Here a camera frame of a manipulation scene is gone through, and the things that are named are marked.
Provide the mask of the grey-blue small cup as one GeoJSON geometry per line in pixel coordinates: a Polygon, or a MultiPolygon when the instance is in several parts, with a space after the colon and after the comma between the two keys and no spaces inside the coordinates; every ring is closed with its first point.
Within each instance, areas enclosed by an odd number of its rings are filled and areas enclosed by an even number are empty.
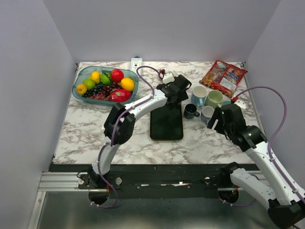
{"type": "Polygon", "coordinates": [[[201,122],[208,125],[208,122],[212,118],[214,109],[211,106],[204,106],[201,110],[201,122]]]}

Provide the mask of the mint green bird-print mug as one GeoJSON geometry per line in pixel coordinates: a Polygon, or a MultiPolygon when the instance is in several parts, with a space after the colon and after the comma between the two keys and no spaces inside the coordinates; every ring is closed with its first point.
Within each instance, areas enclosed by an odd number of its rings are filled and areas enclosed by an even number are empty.
{"type": "Polygon", "coordinates": [[[231,104],[232,102],[231,101],[223,101],[221,106],[225,106],[225,105],[228,105],[228,104],[231,104]]]}

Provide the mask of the light green ceramic mug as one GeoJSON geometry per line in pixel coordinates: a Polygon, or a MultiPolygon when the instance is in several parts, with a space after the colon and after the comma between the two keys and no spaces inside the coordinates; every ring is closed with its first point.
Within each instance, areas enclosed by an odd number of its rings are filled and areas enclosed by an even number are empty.
{"type": "Polygon", "coordinates": [[[205,106],[216,108],[222,104],[223,100],[224,96],[220,91],[212,90],[207,94],[204,104],[205,106]]]}

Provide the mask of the dark blue gold-rimmed cup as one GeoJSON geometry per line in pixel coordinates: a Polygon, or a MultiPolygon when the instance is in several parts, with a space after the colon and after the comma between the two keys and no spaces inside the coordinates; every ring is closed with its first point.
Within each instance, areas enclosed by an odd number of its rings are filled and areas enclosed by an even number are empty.
{"type": "Polygon", "coordinates": [[[184,117],[186,119],[193,119],[194,117],[199,117],[200,113],[197,111],[197,107],[194,104],[187,104],[184,108],[184,117]]]}

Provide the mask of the light blue hexagonal mug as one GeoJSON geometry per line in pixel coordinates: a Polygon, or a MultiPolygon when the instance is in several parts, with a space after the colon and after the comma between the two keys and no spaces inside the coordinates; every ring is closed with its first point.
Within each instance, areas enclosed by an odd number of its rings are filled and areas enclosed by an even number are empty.
{"type": "Polygon", "coordinates": [[[195,86],[192,90],[191,103],[196,107],[203,107],[208,92],[203,86],[195,86]]]}

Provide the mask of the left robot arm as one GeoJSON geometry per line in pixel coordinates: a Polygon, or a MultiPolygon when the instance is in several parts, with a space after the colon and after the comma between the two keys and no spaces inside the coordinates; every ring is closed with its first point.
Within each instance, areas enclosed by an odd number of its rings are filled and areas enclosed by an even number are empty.
{"type": "Polygon", "coordinates": [[[89,183],[102,188],[107,182],[105,174],[110,171],[111,162],[119,147],[133,135],[135,123],[144,115],[165,105],[175,106],[188,99],[187,90],[192,83],[182,75],[173,82],[157,85],[152,93],[130,104],[116,103],[105,123],[104,140],[96,162],[88,170],[89,183]]]}

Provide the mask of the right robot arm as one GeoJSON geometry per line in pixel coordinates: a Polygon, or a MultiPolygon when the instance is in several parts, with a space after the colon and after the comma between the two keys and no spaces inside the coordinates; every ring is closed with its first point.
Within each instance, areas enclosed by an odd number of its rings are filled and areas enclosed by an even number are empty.
{"type": "Polygon", "coordinates": [[[236,185],[254,197],[280,229],[287,229],[305,218],[305,190],[289,175],[270,148],[266,136],[255,125],[246,124],[236,104],[217,107],[207,127],[238,146],[259,168],[267,185],[250,175],[236,162],[221,169],[220,183],[236,185]]]}

